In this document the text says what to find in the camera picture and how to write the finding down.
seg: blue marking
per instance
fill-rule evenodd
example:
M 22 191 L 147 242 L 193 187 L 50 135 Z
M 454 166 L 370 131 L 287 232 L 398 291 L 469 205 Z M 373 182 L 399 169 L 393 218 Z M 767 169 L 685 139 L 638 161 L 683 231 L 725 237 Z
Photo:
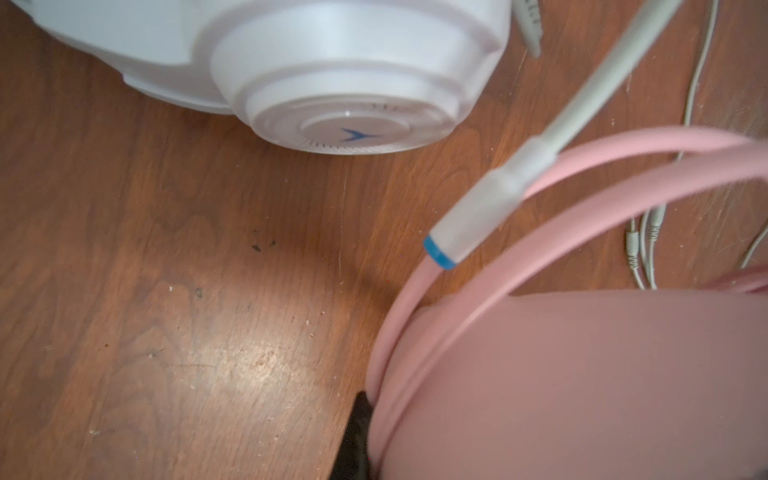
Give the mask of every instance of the blue marking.
M 349 128 L 342 128 L 342 130 L 344 130 L 346 133 L 352 135 L 352 137 L 345 138 L 342 141 L 357 141 L 357 140 L 363 140 L 365 138 L 381 137 L 381 135 L 368 135 L 368 134 L 364 134 L 363 132 L 359 132 L 357 130 L 351 130 Z
M 430 257 L 437 263 L 442 269 L 444 270 L 450 270 L 454 266 L 456 266 L 455 263 L 453 263 L 453 260 L 449 259 L 447 255 L 445 255 L 442 250 L 440 250 L 440 247 L 438 247 L 435 244 L 435 241 L 432 239 L 432 237 L 426 237 L 424 239 L 424 250 L 427 251 Z

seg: blue logo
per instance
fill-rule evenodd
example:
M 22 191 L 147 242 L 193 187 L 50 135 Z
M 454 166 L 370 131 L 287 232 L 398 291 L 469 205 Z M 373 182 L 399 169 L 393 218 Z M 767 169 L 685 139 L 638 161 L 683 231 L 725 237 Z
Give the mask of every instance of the blue logo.
M 366 139 L 366 138 L 381 137 L 381 135 L 368 135 L 368 134 L 364 134 L 363 132 L 359 132 L 357 130 L 350 130 L 349 128 L 342 128 L 342 130 L 344 130 L 346 133 L 352 135 L 352 137 L 345 138 L 344 140 L 342 140 L 342 141 L 345 141 L 345 142 L 346 141 L 363 140 L 363 139 Z

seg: blue ring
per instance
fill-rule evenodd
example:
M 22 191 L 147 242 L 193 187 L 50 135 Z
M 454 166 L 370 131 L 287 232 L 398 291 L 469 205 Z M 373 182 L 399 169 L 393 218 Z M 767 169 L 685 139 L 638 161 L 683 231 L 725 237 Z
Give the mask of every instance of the blue ring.
M 450 270 L 456 266 L 456 264 L 453 263 L 453 260 L 449 259 L 448 256 L 445 255 L 442 250 L 440 250 L 440 247 L 435 244 L 435 241 L 432 239 L 432 237 L 426 237 L 424 239 L 424 250 L 427 251 L 429 256 L 432 257 L 435 263 L 437 263 L 442 269 Z

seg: black object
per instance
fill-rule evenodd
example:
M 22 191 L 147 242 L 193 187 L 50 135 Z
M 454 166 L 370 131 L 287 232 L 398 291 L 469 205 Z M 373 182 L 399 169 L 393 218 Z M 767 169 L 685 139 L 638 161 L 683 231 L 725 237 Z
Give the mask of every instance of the black object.
M 372 414 L 366 393 L 358 393 L 328 480 L 370 480 L 367 439 Z

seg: wooden table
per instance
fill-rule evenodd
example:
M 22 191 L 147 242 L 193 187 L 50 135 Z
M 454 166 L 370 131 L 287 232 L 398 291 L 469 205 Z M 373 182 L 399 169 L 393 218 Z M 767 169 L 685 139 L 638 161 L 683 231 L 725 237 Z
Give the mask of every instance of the wooden table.
M 0 478 L 325 478 L 425 232 L 543 129 L 639 1 L 542 4 L 542 58 L 513 32 L 450 137 L 332 157 L 147 98 L 1 3 Z M 680 122 L 708 4 L 686 2 L 576 144 Z M 764 45 L 768 3 L 721 2 L 695 124 L 768 133 Z M 429 301 L 568 205 L 668 159 L 600 167 L 530 200 Z M 758 183 L 672 204 L 659 284 L 732 270 L 766 215 Z M 618 227 L 520 293 L 631 288 L 623 242 Z

